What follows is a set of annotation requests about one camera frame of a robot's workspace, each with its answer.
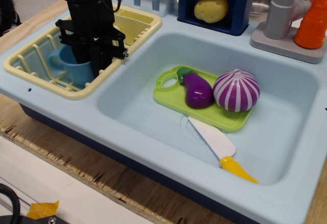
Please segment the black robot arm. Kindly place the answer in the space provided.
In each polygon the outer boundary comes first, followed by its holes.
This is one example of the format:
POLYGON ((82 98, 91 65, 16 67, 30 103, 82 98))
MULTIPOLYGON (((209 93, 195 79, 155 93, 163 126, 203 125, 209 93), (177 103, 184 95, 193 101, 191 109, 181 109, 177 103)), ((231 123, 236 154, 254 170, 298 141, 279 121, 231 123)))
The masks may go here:
POLYGON ((65 0, 71 18, 58 20, 62 44, 72 47, 79 64, 90 62, 95 77, 105 70, 113 58, 126 59, 125 34, 113 24, 114 14, 119 7, 113 7, 112 0, 65 0))

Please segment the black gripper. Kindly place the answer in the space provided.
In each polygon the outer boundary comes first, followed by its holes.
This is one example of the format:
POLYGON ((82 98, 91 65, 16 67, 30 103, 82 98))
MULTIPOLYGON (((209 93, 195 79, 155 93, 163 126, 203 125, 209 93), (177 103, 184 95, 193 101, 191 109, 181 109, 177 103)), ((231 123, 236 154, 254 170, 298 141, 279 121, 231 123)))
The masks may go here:
POLYGON ((71 46, 78 64, 91 62, 96 78, 113 57, 126 59, 125 34, 116 29, 111 0, 66 0, 70 20, 58 20, 61 43, 71 46))

